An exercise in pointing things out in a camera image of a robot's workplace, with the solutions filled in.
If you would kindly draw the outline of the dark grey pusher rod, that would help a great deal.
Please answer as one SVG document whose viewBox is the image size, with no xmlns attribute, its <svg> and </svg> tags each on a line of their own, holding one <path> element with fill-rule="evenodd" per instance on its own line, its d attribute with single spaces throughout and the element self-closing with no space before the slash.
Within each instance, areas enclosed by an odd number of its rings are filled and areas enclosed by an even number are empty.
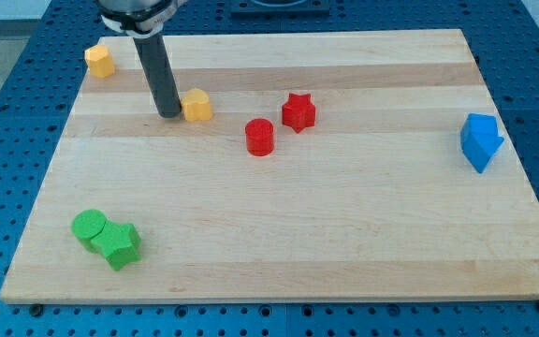
<svg viewBox="0 0 539 337">
<path fill-rule="evenodd" d="M 163 36 L 157 33 L 134 38 L 134 43 L 158 114 L 163 118 L 178 117 L 182 105 Z"/>
</svg>

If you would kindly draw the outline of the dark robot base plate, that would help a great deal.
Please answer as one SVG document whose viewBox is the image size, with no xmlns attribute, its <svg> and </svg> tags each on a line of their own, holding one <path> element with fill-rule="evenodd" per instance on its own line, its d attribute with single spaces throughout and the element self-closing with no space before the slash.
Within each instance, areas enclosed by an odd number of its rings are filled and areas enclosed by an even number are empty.
<svg viewBox="0 0 539 337">
<path fill-rule="evenodd" d="M 328 14 L 330 0 L 229 0 L 232 16 Z"/>
</svg>

